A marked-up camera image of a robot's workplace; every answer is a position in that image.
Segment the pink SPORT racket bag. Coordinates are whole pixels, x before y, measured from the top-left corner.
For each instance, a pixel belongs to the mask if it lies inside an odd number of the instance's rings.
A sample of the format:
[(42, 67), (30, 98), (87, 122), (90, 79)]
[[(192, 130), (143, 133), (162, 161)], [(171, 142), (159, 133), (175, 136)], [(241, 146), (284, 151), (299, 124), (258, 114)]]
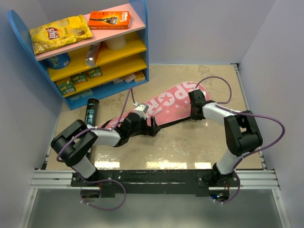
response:
[(200, 89), (205, 99), (210, 100), (209, 92), (202, 85), (197, 85), (196, 82), (179, 83), (145, 102), (149, 106), (147, 116), (155, 117), (159, 126), (189, 117), (188, 93), (195, 89)]

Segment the black BOKA shuttlecock tube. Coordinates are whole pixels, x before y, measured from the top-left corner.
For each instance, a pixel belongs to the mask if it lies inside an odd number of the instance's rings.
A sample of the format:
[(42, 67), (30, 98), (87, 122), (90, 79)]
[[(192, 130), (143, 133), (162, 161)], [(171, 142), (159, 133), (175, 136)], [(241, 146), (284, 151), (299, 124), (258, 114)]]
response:
[(87, 101), (86, 113), (85, 113), (85, 124), (89, 126), (95, 126), (97, 111), (99, 106), (99, 100), (90, 98)]

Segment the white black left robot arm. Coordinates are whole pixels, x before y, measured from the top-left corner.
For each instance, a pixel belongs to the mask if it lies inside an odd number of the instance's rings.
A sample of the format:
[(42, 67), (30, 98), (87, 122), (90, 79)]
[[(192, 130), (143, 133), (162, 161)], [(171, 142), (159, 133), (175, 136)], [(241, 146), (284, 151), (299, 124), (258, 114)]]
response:
[(150, 125), (145, 117), (129, 113), (122, 123), (114, 129), (104, 129), (86, 125), (82, 120), (74, 121), (51, 142), (51, 148), (57, 153), (57, 159), (74, 169), (87, 186), (94, 186), (101, 175), (90, 162), (87, 152), (96, 145), (120, 147), (137, 135), (154, 137), (161, 130), (155, 117), (150, 117)]

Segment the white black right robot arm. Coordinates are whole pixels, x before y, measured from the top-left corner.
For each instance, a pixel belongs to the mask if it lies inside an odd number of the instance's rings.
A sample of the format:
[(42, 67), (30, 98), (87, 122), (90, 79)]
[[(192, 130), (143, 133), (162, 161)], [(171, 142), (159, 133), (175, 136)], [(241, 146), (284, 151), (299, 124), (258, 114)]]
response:
[(189, 92), (188, 95), (192, 120), (212, 119), (224, 126), (228, 149), (213, 165), (211, 173), (203, 177), (206, 185), (221, 187), (233, 177), (237, 163), (241, 161), (243, 155), (260, 147), (263, 138), (257, 122), (249, 110), (227, 111), (215, 101), (207, 101), (199, 89)]

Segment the green gum box right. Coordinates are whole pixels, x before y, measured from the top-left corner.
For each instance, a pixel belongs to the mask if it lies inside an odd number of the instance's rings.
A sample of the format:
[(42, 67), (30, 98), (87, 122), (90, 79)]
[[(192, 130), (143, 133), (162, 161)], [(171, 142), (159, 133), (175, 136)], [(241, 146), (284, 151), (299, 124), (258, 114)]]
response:
[(103, 75), (100, 67), (89, 69), (87, 70), (86, 74), (89, 78), (95, 78)]

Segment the green gum box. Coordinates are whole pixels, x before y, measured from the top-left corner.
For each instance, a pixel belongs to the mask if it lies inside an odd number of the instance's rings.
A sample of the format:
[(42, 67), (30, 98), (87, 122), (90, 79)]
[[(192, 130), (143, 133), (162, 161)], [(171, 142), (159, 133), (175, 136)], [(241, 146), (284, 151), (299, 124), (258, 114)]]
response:
[(62, 95), (67, 95), (76, 91), (71, 80), (56, 81), (56, 85)]
[(74, 85), (87, 82), (87, 76), (84, 72), (72, 75), (70, 78)]
[(89, 69), (87, 70), (86, 74), (89, 78), (95, 78), (103, 75), (100, 67)]

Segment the green gum box middle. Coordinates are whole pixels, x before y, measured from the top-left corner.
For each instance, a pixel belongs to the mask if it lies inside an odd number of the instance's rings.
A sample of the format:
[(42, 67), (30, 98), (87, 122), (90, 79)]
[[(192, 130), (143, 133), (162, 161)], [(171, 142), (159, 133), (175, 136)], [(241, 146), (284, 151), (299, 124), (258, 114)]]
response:
[(87, 82), (87, 76), (84, 72), (72, 75), (70, 78), (74, 85)]

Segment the green gum box left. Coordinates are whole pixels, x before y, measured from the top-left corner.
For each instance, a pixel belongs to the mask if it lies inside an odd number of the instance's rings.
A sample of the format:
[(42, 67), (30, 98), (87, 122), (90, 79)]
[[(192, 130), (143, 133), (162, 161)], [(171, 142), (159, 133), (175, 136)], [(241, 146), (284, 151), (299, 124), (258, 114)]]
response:
[(67, 95), (76, 91), (71, 80), (56, 81), (56, 85), (62, 95)]

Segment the silver orange foil box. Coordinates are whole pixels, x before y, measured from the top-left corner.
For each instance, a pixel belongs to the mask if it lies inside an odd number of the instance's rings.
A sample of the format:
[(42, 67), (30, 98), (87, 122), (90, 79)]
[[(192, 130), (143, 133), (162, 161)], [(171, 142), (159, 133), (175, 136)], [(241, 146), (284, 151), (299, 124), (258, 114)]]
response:
[(90, 45), (85, 57), (86, 66), (95, 67), (102, 45), (102, 42)]

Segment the blue wooden shelf unit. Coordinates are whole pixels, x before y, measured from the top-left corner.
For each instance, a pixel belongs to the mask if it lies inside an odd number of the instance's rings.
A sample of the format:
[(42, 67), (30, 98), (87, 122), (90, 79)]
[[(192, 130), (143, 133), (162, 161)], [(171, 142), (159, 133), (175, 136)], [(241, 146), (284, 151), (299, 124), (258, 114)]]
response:
[(102, 99), (149, 80), (148, 15), (143, 0), (29, 29), (17, 12), (8, 17), (26, 57), (70, 109), (86, 105), (84, 92)]

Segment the white paper roll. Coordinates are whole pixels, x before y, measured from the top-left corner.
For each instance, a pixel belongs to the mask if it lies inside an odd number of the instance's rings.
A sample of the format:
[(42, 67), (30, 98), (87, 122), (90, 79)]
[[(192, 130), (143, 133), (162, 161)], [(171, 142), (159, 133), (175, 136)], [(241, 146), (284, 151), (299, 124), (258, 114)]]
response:
[(125, 47), (126, 37), (125, 35), (121, 35), (114, 38), (110, 38), (105, 41), (105, 44), (110, 50), (119, 50)]

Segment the blue round snack can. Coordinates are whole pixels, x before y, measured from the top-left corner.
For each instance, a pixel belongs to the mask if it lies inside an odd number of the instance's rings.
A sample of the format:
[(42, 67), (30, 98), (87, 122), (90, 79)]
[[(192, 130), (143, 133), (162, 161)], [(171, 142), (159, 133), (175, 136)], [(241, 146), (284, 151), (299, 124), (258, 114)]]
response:
[(67, 67), (71, 62), (71, 59), (68, 53), (63, 53), (60, 55), (49, 57), (45, 59), (45, 62), (49, 68), (53, 70), (60, 70)]

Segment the orange Gillette razor box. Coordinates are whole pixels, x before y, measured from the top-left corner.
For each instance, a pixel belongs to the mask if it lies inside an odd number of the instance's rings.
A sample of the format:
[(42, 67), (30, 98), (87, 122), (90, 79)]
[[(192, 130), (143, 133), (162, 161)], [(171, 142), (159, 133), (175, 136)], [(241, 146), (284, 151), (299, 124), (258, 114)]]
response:
[(90, 29), (128, 29), (130, 21), (128, 11), (92, 11), (88, 26)]

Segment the yellow Lays chips bag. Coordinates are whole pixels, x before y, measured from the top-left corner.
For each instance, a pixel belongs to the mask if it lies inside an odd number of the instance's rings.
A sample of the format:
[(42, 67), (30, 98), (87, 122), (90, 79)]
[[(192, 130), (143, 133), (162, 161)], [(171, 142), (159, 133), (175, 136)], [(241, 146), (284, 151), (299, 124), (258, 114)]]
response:
[(30, 30), (34, 54), (42, 54), (93, 37), (83, 15), (57, 20)]

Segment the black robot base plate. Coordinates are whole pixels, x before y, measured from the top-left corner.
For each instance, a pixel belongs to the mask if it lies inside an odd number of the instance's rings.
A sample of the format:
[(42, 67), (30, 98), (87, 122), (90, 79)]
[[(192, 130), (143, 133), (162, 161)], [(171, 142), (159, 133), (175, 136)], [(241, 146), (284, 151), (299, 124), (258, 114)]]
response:
[(240, 188), (236, 173), (223, 186), (210, 187), (203, 177), (211, 170), (99, 170), (101, 180), (89, 183), (73, 174), (72, 187), (80, 187), (84, 197), (113, 198), (116, 194), (177, 194), (211, 197), (224, 202), (230, 198), (229, 189)]

